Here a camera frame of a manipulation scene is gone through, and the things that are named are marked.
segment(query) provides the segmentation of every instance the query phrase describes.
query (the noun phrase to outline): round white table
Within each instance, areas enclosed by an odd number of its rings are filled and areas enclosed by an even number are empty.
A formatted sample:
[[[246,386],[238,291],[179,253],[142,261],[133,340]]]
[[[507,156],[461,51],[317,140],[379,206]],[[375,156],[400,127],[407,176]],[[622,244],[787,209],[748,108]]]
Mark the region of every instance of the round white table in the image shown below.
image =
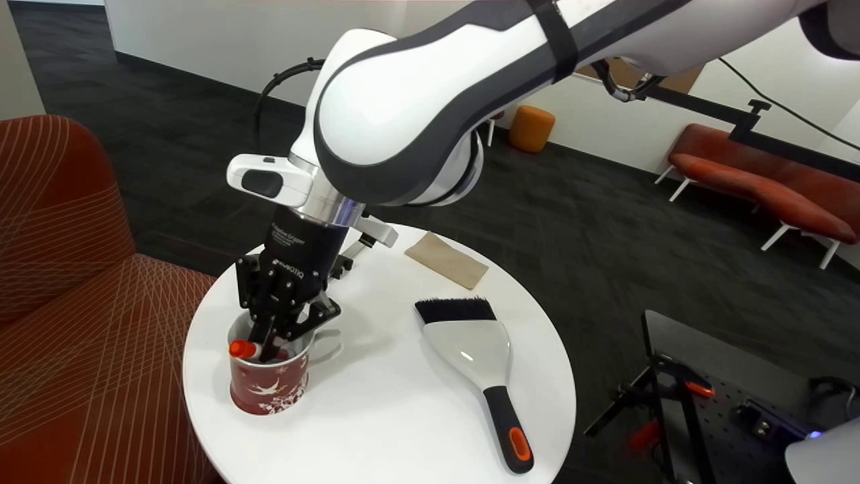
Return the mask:
[[[507,484],[558,478],[576,425],[576,385],[562,338],[537,301],[500,266],[465,291],[404,256],[425,230],[395,225],[398,244],[365,249],[329,292],[341,314],[345,353],[314,363],[305,397],[253,416],[230,394],[227,331],[238,319],[238,277],[224,271],[185,338],[183,390],[212,464],[234,484]],[[511,472],[485,394],[425,340],[414,301],[482,296],[515,340],[508,392],[536,451]]]

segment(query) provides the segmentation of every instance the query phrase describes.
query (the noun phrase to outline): power cord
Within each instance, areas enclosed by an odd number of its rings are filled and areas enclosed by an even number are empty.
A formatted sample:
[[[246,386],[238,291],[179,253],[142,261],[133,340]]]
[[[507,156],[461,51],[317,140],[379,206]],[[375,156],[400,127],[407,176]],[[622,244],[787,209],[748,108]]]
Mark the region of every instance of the power cord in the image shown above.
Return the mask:
[[[736,70],[730,58],[722,55],[722,62],[723,62],[740,80],[744,80],[760,100],[767,100],[767,101],[777,105],[781,109],[797,115],[798,121],[803,121],[806,127],[817,128],[821,133],[826,133],[826,137],[832,137],[832,140],[836,140],[836,141],[841,141],[841,145],[851,145],[851,148],[860,151],[859,141],[851,141],[851,140],[845,140],[845,137],[822,128],[821,123],[810,121],[810,119],[801,115],[798,109],[793,109],[793,108],[777,101],[774,97],[765,94],[765,90],[760,90],[742,70]]]
[[[271,80],[269,80],[266,88],[262,90],[259,108],[257,108],[257,112],[253,112],[253,140],[257,140],[257,151],[265,151],[262,127],[265,127],[265,108],[266,108],[269,94],[271,94],[279,82],[286,82],[289,77],[301,76],[301,72],[312,72],[312,70],[322,70],[322,65],[326,65],[326,58],[309,55],[306,62],[293,65],[293,68],[271,76]]]

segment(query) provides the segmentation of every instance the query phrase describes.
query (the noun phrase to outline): gray carpet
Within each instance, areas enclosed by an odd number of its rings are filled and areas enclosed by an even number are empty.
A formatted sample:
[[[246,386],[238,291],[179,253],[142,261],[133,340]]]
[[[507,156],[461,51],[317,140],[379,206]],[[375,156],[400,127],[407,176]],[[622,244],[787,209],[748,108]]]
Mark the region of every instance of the gray carpet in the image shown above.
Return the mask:
[[[15,6],[25,47],[52,112],[91,127],[124,187],[142,253],[218,273],[259,244],[271,206],[224,183],[232,154],[250,151],[257,94],[176,70],[120,62],[101,8]],[[271,105],[269,145],[289,145],[301,109]],[[489,154],[485,183],[447,209],[376,209],[486,253],[554,316],[579,374],[579,425],[617,382],[644,366],[644,308],[660,308],[798,374],[860,382],[860,277],[822,246],[787,237],[758,244],[777,221],[748,205],[548,148]],[[627,456],[623,416],[594,441],[576,441],[558,482],[660,482]]]

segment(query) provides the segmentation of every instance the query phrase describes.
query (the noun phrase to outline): chair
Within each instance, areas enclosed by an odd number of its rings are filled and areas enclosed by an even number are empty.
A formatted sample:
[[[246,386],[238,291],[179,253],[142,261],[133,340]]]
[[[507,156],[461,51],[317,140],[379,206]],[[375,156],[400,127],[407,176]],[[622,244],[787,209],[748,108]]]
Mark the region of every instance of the chair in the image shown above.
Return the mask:
[[[134,253],[98,137],[0,121],[4,482],[195,484],[181,353],[212,277]]]

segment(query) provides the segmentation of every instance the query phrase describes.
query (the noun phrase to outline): red patterned cup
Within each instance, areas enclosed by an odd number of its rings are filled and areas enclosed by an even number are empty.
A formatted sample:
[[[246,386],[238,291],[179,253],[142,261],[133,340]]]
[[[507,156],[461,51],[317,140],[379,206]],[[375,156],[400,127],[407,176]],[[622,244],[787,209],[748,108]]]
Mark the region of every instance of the red patterned cup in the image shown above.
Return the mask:
[[[230,343],[247,338],[247,332],[250,319],[246,311],[232,324]],[[247,414],[277,414],[292,408],[306,390],[309,366],[332,359],[345,350],[341,331],[333,328],[312,331],[293,340],[277,340],[277,346],[277,358],[266,363],[232,358],[232,397]]]

